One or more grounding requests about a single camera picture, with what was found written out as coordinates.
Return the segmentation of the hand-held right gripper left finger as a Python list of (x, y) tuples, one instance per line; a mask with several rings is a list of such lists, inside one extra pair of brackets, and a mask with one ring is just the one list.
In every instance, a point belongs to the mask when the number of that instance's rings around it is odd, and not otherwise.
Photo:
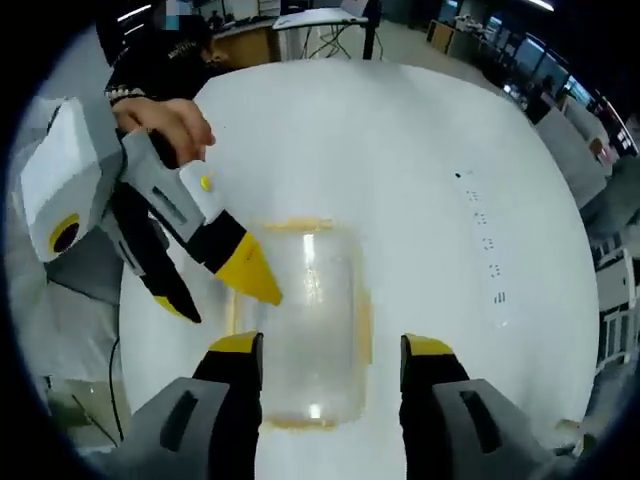
[(214, 342), (133, 416), (124, 479), (253, 479), (262, 423), (263, 334)]

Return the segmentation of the person's left hand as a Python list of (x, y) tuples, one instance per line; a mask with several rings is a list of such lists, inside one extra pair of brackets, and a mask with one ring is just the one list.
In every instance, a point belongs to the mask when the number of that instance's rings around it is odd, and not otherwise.
[(213, 130), (201, 110), (191, 100), (156, 101), (145, 97), (125, 98), (112, 106), (118, 126), (124, 132), (157, 132), (173, 152), (161, 153), (172, 169), (194, 160), (204, 160), (206, 148), (216, 142)]

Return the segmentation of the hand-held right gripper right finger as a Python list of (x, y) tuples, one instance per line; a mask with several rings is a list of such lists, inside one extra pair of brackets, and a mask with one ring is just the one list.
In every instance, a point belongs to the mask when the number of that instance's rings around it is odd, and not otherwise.
[(408, 479), (542, 479), (552, 469), (524, 413), (470, 378), (444, 342), (401, 337), (400, 393)]

